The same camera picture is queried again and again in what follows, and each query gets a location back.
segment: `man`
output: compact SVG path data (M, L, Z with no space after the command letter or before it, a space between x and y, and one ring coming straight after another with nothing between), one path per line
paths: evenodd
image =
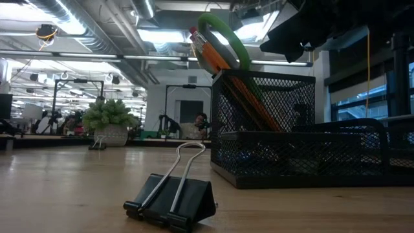
M194 123L181 123L180 135L182 139L205 139L207 137L207 115L198 113Z

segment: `black mesh desk organizer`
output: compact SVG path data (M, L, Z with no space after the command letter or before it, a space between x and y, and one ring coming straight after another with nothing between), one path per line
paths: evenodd
M255 125L229 76L255 81L280 131ZM400 129L375 119L314 124L312 77L223 71L212 98L211 166L236 188L414 185L414 130L394 136L411 144L390 147L389 131Z

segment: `green plant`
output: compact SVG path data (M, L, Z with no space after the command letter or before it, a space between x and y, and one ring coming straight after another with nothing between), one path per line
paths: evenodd
M98 101L89 104L89 110L83 116L83 125L87 129L103 129L109 124L121 126L135 126L136 120L129 114L130 108L125 107L122 100Z
M169 131L168 130L162 130L160 132L161 135L169 135Z

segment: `track light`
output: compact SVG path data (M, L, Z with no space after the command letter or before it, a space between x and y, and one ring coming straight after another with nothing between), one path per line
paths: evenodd
M138 97L138 95L139 95L139 93L138 93L138 91L137 91L137 90L134 90L134 91L132 92L132 96L134 96L134 97Z
M63 72L63 73L60 75L60 79L62 79L62 80L66 80L68 77L69 77L69 75L67 74L67 72L66 72L66 71L65 71L65 72Z
M114 75L112 77L112 84L118 85L119 83L120 83L119 76L118 75Z
M38 81L39 80L39 74L31 74L30 75L30 80L31 81Z

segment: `potted plant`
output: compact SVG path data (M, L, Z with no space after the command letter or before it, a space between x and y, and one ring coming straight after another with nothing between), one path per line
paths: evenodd
M168 130L162 130L161 131L161 138L164 139L167 137L167 135L169 135L169 131Z
M107 146L124 146L128 139L128 126L135 126L136 120L130 108L121 101L97 101L89 104L89 110L83 116L83 126L89 131L94 130L97 136L105 136L102 140Z

